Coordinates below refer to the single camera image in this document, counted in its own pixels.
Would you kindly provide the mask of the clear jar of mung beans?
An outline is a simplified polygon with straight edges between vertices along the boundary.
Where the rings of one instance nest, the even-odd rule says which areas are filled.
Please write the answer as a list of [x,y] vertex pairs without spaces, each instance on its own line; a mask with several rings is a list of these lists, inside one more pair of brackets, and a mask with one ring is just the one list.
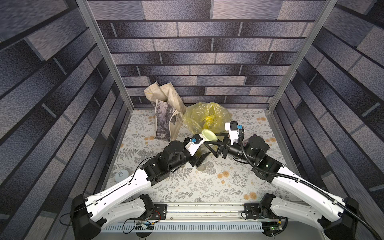
[[197,155],[205,153],[211,153],[211,151],[205,144],[201,144],[195,154]]

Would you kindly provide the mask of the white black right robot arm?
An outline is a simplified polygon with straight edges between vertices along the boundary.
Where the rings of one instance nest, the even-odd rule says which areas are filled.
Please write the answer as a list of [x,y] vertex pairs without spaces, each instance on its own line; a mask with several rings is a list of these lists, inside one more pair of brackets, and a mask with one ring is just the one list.
[[304,201],[293,203],[273,194],[265,194],[254,216],[288,218],[318,230],[331,240],[353,240],[358,225],[358,203],[332,195],[294,174],[281,162],[267,155],[270,146],[260,137],[252,136],[243,144],[243,133],[231,131],[219,140],[215,134],[202,134],[201,145],[215,157],[231,155],[250,164],[255,175]]

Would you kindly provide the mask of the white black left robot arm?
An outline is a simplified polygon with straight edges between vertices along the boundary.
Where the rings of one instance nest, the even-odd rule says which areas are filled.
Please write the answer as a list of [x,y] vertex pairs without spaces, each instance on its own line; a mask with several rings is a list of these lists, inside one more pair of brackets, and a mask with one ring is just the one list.
[[167,179],[186,163],[193,167],[201,165],[207,154],[200,157],[196,154],[204,144],[205,141],[194,138],[186,142],[172,141],[161,153],[143,160],[131,176],[116,185],[88,197],[76,196],[70,211],[75,239],[91,240],[114,222],[149,217],[154,211],[149,196],[142,195],[129,203],[124,201]]

